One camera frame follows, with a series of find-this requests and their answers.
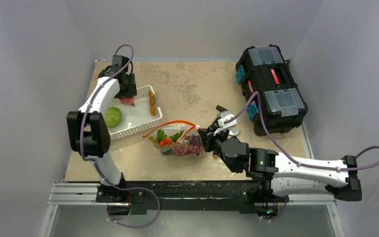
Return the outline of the orange carrot with leaves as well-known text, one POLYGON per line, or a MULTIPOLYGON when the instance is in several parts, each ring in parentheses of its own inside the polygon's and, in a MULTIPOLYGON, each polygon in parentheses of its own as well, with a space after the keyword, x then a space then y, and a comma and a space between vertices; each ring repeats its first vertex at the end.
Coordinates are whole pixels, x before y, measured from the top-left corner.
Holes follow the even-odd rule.
POLYGON ((156 147, 163 148, 174 145, 184 134, 183 130, 166 130, 158 129, 151 133, 148 139, 154 143, 156 147))

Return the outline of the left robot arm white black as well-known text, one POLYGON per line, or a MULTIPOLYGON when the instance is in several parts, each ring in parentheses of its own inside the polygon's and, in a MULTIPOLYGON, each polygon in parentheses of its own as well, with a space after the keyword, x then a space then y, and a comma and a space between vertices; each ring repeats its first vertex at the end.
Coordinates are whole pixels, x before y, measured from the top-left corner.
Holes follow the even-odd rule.
POLYGON ((71 149, 84 161, 91 162, 101 179, 97 202, 127 202, 131 199, 124 176, 109 154, 111 137, 104 117, 112 100, 136 96, 135 76, 128 71, 131 65, 131 58, 114 55, 111 65, 100 72, 87 101, 77 111, 67 114, 71 149))

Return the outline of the pink peach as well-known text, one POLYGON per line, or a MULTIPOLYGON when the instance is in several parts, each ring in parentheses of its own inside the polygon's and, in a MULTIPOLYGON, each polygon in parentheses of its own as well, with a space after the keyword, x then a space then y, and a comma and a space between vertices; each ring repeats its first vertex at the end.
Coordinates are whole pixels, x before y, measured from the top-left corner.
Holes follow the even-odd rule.
POLYGON ((135 106, 135 98, 133 96, 131 97, 121 97, 120 103, 126 106, 135 106))

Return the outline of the red grape bunch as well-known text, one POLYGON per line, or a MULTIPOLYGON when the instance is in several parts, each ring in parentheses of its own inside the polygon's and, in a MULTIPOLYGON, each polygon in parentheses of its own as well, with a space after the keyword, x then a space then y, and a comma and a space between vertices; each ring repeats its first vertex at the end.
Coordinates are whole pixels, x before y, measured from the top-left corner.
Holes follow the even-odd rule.
POLYGON ((173 156, 178 157, 200 156, 204 153, 204 145, 199 135, 187 134, 179 144, 172 146, 171 152, 173 156))

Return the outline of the clear zip bag orange zipper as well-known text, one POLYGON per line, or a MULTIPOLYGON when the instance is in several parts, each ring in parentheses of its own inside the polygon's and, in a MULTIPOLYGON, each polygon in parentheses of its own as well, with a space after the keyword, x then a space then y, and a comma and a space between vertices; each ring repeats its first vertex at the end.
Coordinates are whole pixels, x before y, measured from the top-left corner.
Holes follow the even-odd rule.
POLYGON ((185 120, 173 120, 154 128, 143 138, 164 156, 201 156, 205 153, 198 130, 200 126, 185 120))

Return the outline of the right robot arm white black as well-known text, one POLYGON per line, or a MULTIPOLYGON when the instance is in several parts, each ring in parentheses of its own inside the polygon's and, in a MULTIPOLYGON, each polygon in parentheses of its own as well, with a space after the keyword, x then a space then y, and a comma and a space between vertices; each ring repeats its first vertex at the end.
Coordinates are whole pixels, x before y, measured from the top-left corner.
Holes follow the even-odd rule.
POLYGON ((346 155, 326 160, 328 169, 318 169, 316 159, 293 158, 275 150, 253 148, 228 131, 201 128, 198 134, 206 152, 218 156, 233 173, 245 173, 262 182, 257 188, 260 199, 290 194, 332 194, 342 201, 361 201, 362 188, 357 174, 357 159, 346 155))

